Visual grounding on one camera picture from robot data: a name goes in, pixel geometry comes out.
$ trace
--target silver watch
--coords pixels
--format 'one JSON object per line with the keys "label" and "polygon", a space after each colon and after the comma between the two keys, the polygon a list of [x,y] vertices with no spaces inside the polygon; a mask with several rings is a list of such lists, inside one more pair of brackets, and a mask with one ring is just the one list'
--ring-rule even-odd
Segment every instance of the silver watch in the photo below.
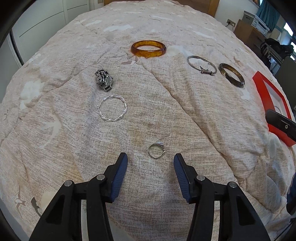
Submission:
{"label": "silver watch", "polygon": [[95,75],[98,78],[97,84],[100,85],[104,91],[107,92],[112,89],[113,77],[109,75],[108,71],[101,69],[98,70]]}

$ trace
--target braided silver bracelet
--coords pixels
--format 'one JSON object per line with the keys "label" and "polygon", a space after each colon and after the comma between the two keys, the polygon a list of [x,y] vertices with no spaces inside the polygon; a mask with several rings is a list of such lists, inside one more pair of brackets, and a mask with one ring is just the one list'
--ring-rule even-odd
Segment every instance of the braided silver bracelet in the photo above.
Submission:
{"label": "braided silver bracelet", "polygon": [[[124,110],[123,110],[123,113],[122,113],[120,116],[118,116],[117,118],[112,118],[112,119],[106,118],[106,117],[104,117],[104,115],[103,115],[102,112],[100,111],[101,104],[102,104],[104,101],[106,101],[107,99],[110,99],[110,98],[117,98],[117,99],[120,99],[120,100],[124,103]],[[124,114],[127,112],[127,110],[128,110],[128,106],[127,106],[126,101],[124,100],[123,97],[121,97],[121,96],[119,96],[119,95],[108,95],[107,97],[103,98],[102,102],[98,105],[98,110],[99,110],[99,114],[100,114],[101,118],[102,118],[104,121],[108,121],[108,122],[110,122],[110,121],[117,121],[117,120],[121,119],[121,118],[124,116]]]}

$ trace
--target dark brown stone bangle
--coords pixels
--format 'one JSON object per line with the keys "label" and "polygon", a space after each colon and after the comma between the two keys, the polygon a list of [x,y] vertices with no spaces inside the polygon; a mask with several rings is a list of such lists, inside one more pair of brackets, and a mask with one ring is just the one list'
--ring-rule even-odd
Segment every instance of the dark brown stone bangle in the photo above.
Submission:
{"label": "dark brown stone bangle", "polygon": [[[233,77],[231,77],[226,71],[225,69],[230,70],[231,72],[233,72],[238,78],[239,81],[237,81],[236,79],[234,79]],[[221,74],[227,78],[229,80],[229,82],[233,85],[235,85],[236,87],[240,87],[243,88],[244,86],[244,78],[243,76],[232,66],[228,65],[228,64],[219,64],[219,70],[221,72]]]}
{"label": "dark brown stone bangle", "polygon": [[[154,47],[158,47],[160,49],[157,49],[157,50],[138,49],[138,47],[141,47],[141,46],[154,46]],[[146,57],[146,58],[157,57],[157,56],[161,56],[161,55],[165,54],[166,46],[163,43],[158,42],[158,41],[142,40],[142,41],[135,42],[131,46],[131,52],[138,57]]]}

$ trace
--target metal pin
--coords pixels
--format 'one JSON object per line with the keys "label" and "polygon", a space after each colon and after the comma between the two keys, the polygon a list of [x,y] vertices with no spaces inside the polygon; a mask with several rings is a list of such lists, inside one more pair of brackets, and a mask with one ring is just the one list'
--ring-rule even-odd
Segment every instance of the metal pin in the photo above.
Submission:
{"label": "metal pin", "polygon": [[105,175],[104,174],[99,174],[96,176],[96,178],[99,180],[99,181],[102,181],[105,179]]}
{"label": "metal pin", "polygon": [[204,175],[198,175],[196,177],[196,179],[199,180],[199,181],[203,181],[205,179],[205,176]]}
{"label": "metal pin", "polygon": [[230,183],[229,183],[229,186],[230,186],[231,188],[236,188],[236,187],[237,187],[237,184],[236,184],[235,182],[230,182]]}
{"label": "metal pin", "polygon": [[72,181],[71,181],[71,180],[65,181],[65,182],[64,182],[64,185],[65,185],[66,187],[70,187],[70,186],[72,185]]}

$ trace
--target open box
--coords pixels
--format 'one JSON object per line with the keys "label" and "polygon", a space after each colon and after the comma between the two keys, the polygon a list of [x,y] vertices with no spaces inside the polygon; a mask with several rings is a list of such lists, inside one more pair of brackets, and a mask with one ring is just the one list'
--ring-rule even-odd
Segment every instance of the open box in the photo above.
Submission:
{"label": "open box", "polygon": [[[285,97],[274,84],[259,71],[253,76],[253,80],[261,97],[265,112],[268,109],[272,109],[291,120],[291,113]],[[276,134],[288,147],[296,144],[296,142],[289,138],[286,133],[276,127],[268,124],[268,128],[270,132]]]}

